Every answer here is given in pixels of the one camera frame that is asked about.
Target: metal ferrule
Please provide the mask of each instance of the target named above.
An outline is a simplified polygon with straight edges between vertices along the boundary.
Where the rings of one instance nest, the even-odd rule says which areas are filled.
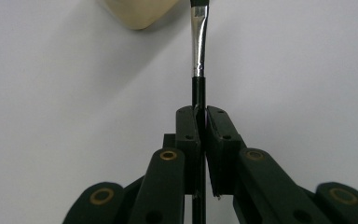
[[[193,35],[193,77],[204,77],[205,36],[208,22],[208,6],[191,8]]]

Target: screw hole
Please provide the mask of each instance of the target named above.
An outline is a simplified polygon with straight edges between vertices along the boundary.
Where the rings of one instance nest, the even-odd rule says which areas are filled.
[[[146,214],[146,223],[160,223],[162,221],[162,214],[159,211],[151,211]]]
[[[115,193],[112,189],[98,189],[91,194],[91,196],[89,197],[89,201],[95,205],[103,205],[105,203],[110,202],[114,195]]]
[[[346,205],[354,205],[358,203],[358,198],[345,189],[330,189],[329,193],[331,197],[333,197],[339,203],[344,203]]]
[[[293,216],[297,219],[297,221],[301,223],[311,223],[312,217],[307,212],[304,212],[302,210],[296,210],[293,213]]]
[[[178,155],[174,151],[163,151],[159,156],[165,161],[172,161],[175,160]]]
[[[255,150],[246,151],[246,158],[252,161],[262,161],[264,160],[264,154]]]

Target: beige object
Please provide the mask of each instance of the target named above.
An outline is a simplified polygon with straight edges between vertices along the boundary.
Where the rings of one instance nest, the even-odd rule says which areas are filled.
[[[162,17],[178,0],[97,0],[134,30],[144,29]]]

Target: black plastic part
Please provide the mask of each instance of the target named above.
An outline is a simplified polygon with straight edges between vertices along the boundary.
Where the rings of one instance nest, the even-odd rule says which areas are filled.
[[[338,183],[318,186],[316,203],[334,223],[358,223],[358,191]]]
[[[171,144],[172,136],[164,135],[164,145]],[[195,173],[201,160],[201,142],[192,106],[185,106],[176,111],[175,147],[186,156],[186,194],[194,194],[196,187]]]
[[[298,186],[298,187],[301,188],[304,191],[304,193],[307,194],[307,196],[315,203],[315,193],[313,193],[307,189],[304,189],[300,186]]]
[[[257,211],[251,196],[240,180],[237,182],[233,206],[240,224],[261,224],[262,217]]]
[[[192,212],[193,223],[206,223],[206,202],[205,202],[205,152],[201,152],[199,169],[196,172],[196,191],[193,194]]]
[[[209,0],[190,0],[192,7],[209,6]]]
[[[162,142],[162,147],[175,147],[176,146],[176,134],[174,133],[165,133],[164,140]]]
[[[136,197],[138,196],[138,192],[142,186],[143,181],[144,177],[142,176],[124,188],[124,200],[121,204],[120,213],[126,222],[130,218],[133,205],[135,204]]]
[[[163,148],[155,152],[128,223],[183,223],[184,174],[182,151]]]
[[[205,116],[205,77],[193,77],[192,78],[192,105],[197,116],[200,113]]]
[[[69,210],[63,224],[123,223],[119,212],[123,188],[114,183],[100,183],[86,189]]]
[[[243,147],[246,145],[226,111],[208,106],[205,148],[214,196],[234,193],[235,164]]]
[[[242,149],[237,169],[263,223],[331,223],[267,152]]]

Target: white background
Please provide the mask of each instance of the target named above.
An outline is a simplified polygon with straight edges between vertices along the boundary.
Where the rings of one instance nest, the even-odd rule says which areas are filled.
[[[358,189],[358,1],[210,14],[207,104],[298,185]],[[187,1],[140,32],[95,1],[0,1],[0,223],[61,223],[89,186],[143,175],[191,104],[190,33]],[[208,197],[208,223],[238,223]]]

